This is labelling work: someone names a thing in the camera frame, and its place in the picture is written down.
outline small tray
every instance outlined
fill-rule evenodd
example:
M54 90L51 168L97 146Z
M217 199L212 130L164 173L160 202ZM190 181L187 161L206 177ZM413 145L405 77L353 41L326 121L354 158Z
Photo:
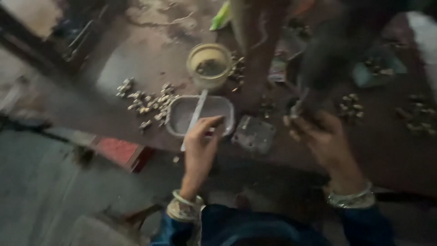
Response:
M170 134L176 137L185 136L198 101L198 95L185 95L170 103L166 119L166 128ZM200 113L200 118L218 115L225 116L223 136L231 134L235 124L234 105L224 97L208 96Z

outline floor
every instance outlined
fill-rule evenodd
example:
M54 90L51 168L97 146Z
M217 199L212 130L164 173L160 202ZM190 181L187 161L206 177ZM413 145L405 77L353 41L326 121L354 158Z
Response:
M0 245L58 246L82 214L106 208L128 212L146 207L177 188L183 165L157 152L139 174L95 157L89 167L73 161L72 147L26 132L0 133ZM244 192L257 211L311 222L335 244L347 245L341 226L319 192L323 182L309 173L217 157L205 184L211 203L232 205ZM437 245L437 209L381 204L401 246ZM142 228L152 234L159 214Z

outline plastic container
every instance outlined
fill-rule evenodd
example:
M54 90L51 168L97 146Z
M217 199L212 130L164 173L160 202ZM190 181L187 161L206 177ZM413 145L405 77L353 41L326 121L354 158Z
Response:
M354 79L355 84L360 88L385 85L393 81L396 74L407 73L405 65L388 48L374 46L367 51L367 55L381 57L387 65L387 68L393 69L394 74L390 76L373 76L372 72L366 67L366 65L360 62L355 65L354 70L352 71L352 78Z
M220 63L224 67L223 72L214 76L199 74L196 71L199 64L210 59L214 59L217 63ZM219 90L226 82L231 68L231 52L220 44L209 43L197 45L188 55L187 70L193 78L194 84L200 91L204 89L207 89L210 92Z
M176 137L185 136L198 101L199 96L186 95L180 96L170 103L166 119L166 128L170 134ZM218 115L225 116L223 136L231 134L235 124L234 105L224 97L208 96L205 99L200 118Z

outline hand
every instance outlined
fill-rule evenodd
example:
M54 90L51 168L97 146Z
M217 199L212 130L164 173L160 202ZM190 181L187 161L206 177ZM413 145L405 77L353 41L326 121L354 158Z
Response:
M182 179L180 195L187 200L195 198L212 167L217 146L225 129L223 116L201 118L185 135L185 175ZM205 133L215 127L208 140Z
M349 149L340 119L321 111L316 120L323 129L303 118L295 119L294 123L301 139L331 176L332 188L343 195L363 191L366 179Z

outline woman's left hand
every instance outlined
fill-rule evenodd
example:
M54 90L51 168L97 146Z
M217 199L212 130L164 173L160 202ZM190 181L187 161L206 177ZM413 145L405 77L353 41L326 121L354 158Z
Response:
M180 196L186 200L194 199L212 168L212 161L225 129L223 119L223 116L201 118L185 135L185 175ZM205 134L211 127L215 130L208 140Z

